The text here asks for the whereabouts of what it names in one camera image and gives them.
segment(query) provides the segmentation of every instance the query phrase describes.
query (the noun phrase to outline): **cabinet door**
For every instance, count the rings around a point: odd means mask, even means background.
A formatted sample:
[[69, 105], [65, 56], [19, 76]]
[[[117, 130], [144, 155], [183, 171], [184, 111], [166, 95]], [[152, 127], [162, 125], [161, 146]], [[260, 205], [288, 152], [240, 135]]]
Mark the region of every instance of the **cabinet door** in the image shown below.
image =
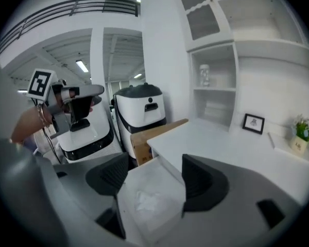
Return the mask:
[[177, 0], [186, 51], [233, 41], [228, 20], [217, 0]]

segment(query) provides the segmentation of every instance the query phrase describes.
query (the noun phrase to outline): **potted plant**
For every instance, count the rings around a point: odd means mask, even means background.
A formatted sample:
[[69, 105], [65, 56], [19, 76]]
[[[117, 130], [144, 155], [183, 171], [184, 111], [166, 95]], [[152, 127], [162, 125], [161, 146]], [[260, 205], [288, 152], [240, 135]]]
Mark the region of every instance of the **potted plant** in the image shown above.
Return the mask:
[[292, 125], [293, 137], [289, 146], [298, 154], [303, 154], [309, 142], [309, 119], [298, 115]]

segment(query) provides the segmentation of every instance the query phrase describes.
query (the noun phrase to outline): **black lid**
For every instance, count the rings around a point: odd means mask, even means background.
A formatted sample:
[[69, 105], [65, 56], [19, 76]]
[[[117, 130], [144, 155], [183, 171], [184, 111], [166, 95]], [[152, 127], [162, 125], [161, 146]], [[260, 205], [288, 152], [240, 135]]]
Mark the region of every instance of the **black lid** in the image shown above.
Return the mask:
[[127, 88], [121, 89], [117, 91], [114, 95], [120, 95], [127, 98], [145, 98], [145, 97], [152, 97], [158, 96], [163, 94], [161, 90], [148, 83], [144, 83], [143, 85], [138, 85], [136, 87], [129, 86]]

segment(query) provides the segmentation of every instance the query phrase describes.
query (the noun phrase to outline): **ceiling light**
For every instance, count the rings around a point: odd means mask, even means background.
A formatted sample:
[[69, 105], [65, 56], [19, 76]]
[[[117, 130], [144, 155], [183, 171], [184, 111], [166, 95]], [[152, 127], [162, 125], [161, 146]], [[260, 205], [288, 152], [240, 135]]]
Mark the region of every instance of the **ceiling light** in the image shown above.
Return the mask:
[[76, 60], [76, 63], [82, 69], [83, 72], [88, 72], [88, 69], [81, 60]]

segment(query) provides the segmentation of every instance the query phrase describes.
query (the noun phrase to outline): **cardboard box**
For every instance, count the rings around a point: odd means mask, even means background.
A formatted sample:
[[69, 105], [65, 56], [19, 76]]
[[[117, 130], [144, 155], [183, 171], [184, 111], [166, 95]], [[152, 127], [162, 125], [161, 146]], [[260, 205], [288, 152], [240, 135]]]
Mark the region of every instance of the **cardboard box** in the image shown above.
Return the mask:
[[146, 143], [149, 139], [154, 138], [160, 134], [166, 133], [169, 130], [176, 128], [188, 122], [188, 119], [172, 122], [168, 125], [155, 127], [143, 132], [130, 135], [130, 140], [133, 145], [133, 150], [136, 156], [138, 165], [142, 165], [152, 159], [152, 152], [150, 146]]

